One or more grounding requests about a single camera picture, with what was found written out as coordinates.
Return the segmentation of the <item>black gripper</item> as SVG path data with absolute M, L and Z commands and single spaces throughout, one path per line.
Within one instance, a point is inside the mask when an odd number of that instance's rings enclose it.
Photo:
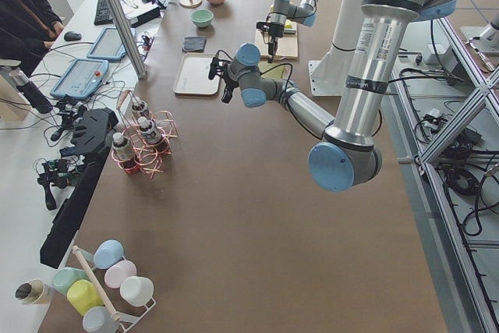
M 223 68 L 221 69 L 221 78 L 225 82 L 221 101 L 228 104 L 232 100 L 233 90 L 239 87 L 239 82 L 236 78 L 232 78 L 229 64 L 223 65 Z
M 282 23 L 267 24 L 269 40 L 267 42 L 267 62 L 272 63 L 278 51 L 278 39 L 284 35 L 285 25 Z

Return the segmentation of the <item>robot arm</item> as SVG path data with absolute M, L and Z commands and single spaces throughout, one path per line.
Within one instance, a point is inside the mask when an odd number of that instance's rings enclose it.
M 259 69 L 260 51 L 241 45 L 226 59 L 214 57 L 210 76 L 225 82 L 223 102 L 240 89 L 244 105 L 256 108 L 278 102 L 318 142 L 308 166 L 321 188 L 342 191 L 373 179 L 382 166 L 373 125 L 407 26 L 452 14 L 457 0 L 355 0 L 362 17 L 355 19 L 356 43 L 335 114 L 328 113 L 287 79 L 269 79 Z
M 274 0 L 273 8 L 265 20 L 269 62 L 277 54 L 278 40 L 284 36 L 285 22 L 291 20 L 311 27 L 316 19 L 317 3 L 318 0 L 300 0 L 298 5 L 294 5 L 291 0 Z

